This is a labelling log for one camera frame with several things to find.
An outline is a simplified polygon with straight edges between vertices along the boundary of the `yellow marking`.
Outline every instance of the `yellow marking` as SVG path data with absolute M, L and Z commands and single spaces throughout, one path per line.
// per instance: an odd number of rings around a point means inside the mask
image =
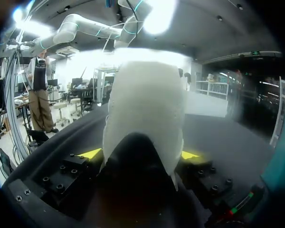
M 195 155 L 193 153 L 188 153 L 188 152 L 185 152 L 185 151 L 181 152 L 181 156 L 182 156 L 183 159 L 190 159 L 190 158 L 197 158 L 197 157 L 199 157 L 198 155 Z
M 89 151 L 89 152 L 86 152 L 86 153 L 83 153 L 83 154 L 80 154 L 78 156 L 84 156 L 85 158 L 92 159 L 100 151 L 101 151 L 101 148 L 93 150 L 93 151 Z

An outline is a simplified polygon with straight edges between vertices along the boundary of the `man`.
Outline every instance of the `man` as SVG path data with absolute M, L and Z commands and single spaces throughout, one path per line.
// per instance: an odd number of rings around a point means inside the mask
M 49 59 L 45 56 L 47 50 L 42 51 L 36 58 L 32 58 L 27 69 L 29 109 L 35 131 L 57 133 L 46 93 L 49 69 Z

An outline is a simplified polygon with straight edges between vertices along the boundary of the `robotic arm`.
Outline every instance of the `robotic arm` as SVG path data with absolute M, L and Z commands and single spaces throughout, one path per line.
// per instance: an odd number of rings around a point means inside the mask
M 136 16 L 139 20 L 137 31 L 139 32 L 143 27 L 142 22 L 147 18 L 152 10 L 152 7 L 147 3 L 147 1 L 144 0 L 130 0 L 129 2 L 134 8 Z M 130 9 L 126 0 L 119 0 L 118 4 L 122 7 Z M 57 44 L 71 42 L 74 40 L 78 31 L 100 38 L 114 39 L 115 48 L 128 47 L 136 36 L 137 25 L 135 22 L 136 18 L 134 15 L 132 15 L 127 19 L 123 28 L 117 29 L 96 21 L 88 20 L 78 14 L 70 14 L 66 16 L 61 23 L 60 28 L 54 34 L 47 38 L 40 37 L 29 42 L 30 48 L 24 48 L 22 54 L 26 57 L 34 57 L 44 49 L 51 48 Z M 0 57 L 6 56 L 10 50 L 8 47 L 2 48 L 0 48 Z

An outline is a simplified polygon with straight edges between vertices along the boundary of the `beige pants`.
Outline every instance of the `beige pants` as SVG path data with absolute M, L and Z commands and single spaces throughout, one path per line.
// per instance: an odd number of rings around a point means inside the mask
M 53 127 L 53 119 L 48 103 L 48 95 L 45 90 L 28 92 L 29 110 L 35 131 L 50 132 Z

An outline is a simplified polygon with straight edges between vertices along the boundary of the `black shirt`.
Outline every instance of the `black shirt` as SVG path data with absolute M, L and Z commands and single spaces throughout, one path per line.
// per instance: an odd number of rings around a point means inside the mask
M 36 58 L 34 73 L 34 91 L 46 90 L 46 62 L 43 59 Z

